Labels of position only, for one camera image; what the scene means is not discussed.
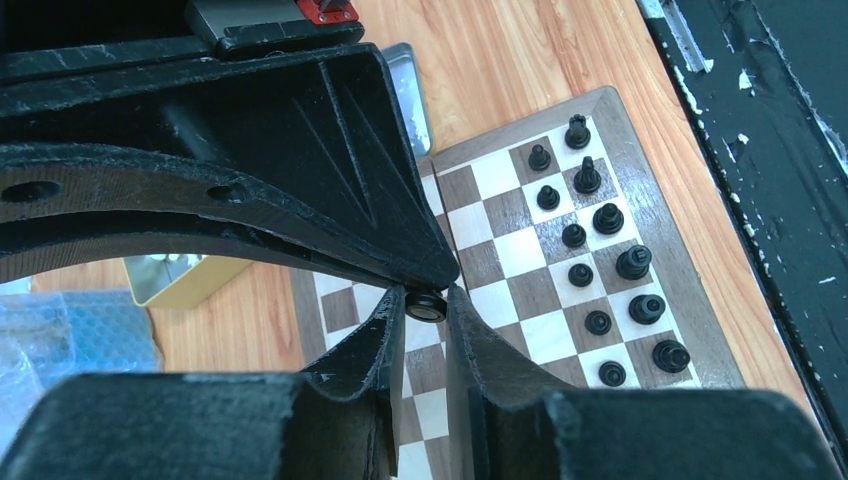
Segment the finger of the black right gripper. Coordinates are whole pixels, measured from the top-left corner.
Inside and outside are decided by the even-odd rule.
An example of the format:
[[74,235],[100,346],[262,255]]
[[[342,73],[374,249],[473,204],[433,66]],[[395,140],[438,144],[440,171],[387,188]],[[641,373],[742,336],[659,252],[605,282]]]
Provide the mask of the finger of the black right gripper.
[[424,285],[413,161],[368,142],[243,146],[223,163],[106,144],[1,148],[1,277],[201,253]]
[[371,44],[1,91],[1,278],[158,253],[443,289],[458,265]]

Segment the black chess piece eleventh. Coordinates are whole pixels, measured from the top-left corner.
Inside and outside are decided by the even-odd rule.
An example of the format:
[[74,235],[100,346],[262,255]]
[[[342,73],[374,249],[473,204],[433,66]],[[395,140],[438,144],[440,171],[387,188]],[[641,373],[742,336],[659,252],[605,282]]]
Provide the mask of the black chess piece eleventh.
[[598,378],[604,386],[615,388],[625,383],[627,373],[620,363],[605,361],[598,368]]

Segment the black pawn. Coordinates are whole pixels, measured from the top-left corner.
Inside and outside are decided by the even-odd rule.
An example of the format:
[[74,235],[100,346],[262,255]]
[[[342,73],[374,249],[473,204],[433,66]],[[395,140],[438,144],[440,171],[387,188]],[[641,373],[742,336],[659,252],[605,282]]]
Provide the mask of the black pawn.
[[537,193],[536,203],[544,211],[555,210],[560,203],[560,193],[551,185],[543,185]]
[[586,243],[586,230],[578,223],[565,226],[562,230],[561,240],[570,249],[577,249]]
[[551,154],[543,145],[534,144],[528,155],[527,162],[531,170],[541,172],[550,166]]

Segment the wooden chess board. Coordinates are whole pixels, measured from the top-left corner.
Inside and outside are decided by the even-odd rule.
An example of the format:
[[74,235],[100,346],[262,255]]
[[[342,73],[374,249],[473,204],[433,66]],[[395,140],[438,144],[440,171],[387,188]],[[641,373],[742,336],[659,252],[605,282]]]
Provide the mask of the wooden chess board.
[[[589,144],[569,148],[569,119],[582,114]],[[551,154],[541,172],[528,166],[534,144]],[[573,177],[591,156],[601,176],[592,194],[578,193]],[[610,389],[612,408],[590,407],[590,444],[596,456],[591,479],[726,479],[735,468],[724,445],[732,429],[710,422],[718,413],[716,391],[743,383],[668,204],[657,184],[619,93],[603,87],[417,162],[426,200],[459,265],[457,282],[482,319],[514,348],[563,381],[580,388]],[[543,185],[560,193],[555,210],[536,203]],[[595,211],[615,203],[624,215],[614,235],[598,233]],[[587,234],[566,247],[565,226]],[[625,280],[618,256],[634,245],[653,253],[649,273]],[[594,270],[584,288],[567,274],[576,263]],[[634,322],[628,304],[656,294],[666,311],[654,324]],[[613,321],[604,336],[584,327],[593,310]],[[683,344],[691,361],[670,374],[653,362],[662,340]],[[604,386],[598,368],[620,363],[627,379]]]

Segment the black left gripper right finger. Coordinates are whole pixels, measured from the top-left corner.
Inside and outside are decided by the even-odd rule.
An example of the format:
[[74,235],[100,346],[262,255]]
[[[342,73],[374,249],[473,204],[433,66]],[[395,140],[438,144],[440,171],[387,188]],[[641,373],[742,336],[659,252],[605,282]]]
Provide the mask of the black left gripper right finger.
[[591,479],[586,388],[527,358],[453,284],[447,299],[448,413],[458,479]]

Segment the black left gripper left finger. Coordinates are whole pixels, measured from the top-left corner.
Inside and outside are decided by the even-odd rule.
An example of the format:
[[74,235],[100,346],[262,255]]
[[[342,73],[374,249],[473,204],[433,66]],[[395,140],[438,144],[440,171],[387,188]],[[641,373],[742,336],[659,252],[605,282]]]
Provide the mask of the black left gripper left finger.
[[306,448],[313,479],[387,479],[399,468],[405,291],[310,364]]

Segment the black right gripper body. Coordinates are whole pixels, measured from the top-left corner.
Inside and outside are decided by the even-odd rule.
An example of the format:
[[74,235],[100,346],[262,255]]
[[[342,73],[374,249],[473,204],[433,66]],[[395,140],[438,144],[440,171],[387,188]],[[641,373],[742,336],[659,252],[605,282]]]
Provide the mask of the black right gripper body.
[[4,1],[1,80],[359,42],[349,1]]

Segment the black chess piece twelfth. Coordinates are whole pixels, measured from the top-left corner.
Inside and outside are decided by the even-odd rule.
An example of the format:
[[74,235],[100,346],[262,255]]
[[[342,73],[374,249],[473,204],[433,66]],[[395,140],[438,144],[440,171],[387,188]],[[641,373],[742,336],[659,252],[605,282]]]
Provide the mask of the black chess piece twelfth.
[[662,371],[677,374],[686,370],[691,356],[686,347],[672,339],[662,340],[652,351],[654,364]]

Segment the black chess piece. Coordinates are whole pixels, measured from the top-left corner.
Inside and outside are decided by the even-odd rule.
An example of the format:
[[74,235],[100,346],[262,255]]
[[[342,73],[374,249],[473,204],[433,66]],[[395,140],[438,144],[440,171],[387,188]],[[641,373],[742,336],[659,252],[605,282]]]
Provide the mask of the black chess piece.
[[591,131],[587,126],[587,119],[582,114],[573,115],[568,121],[568,128],[564,135],[566,145],[574,150],[585,148],[591,140]]
[[665,300],[656,294],[637,295],[628,304],[630,318],[641,325],[656,323],[665,311]]
[[652,260],[652,251],[647,246],[637,244],[618,256],[615,269],[621,278],[635,281],[649,273]]
[[594,270],[585,263],[576,263],[569,268],[567,278],[571,285],[584,288],[593,282]]
[[624,215],[615,203],[606,203],[593,214],[594,229],[603,235],[617,234],[624,225]]
[[584,320],[585,329],[592,335],[604,336],[612,329],[613,321],[611,316],[602,310],[593,310],[589,312]]

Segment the black chess piece thirteenth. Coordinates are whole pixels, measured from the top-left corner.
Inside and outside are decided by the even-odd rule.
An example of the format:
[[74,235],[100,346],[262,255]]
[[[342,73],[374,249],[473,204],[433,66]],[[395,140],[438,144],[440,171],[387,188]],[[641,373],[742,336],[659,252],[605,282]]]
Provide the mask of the black chess piece thirteenth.
[[585,156],[582,159],[580,169],[573,177],[575,190],[582,194],[592,194],[600,188],[601,183],[602,179],[595,168],[593,158]]

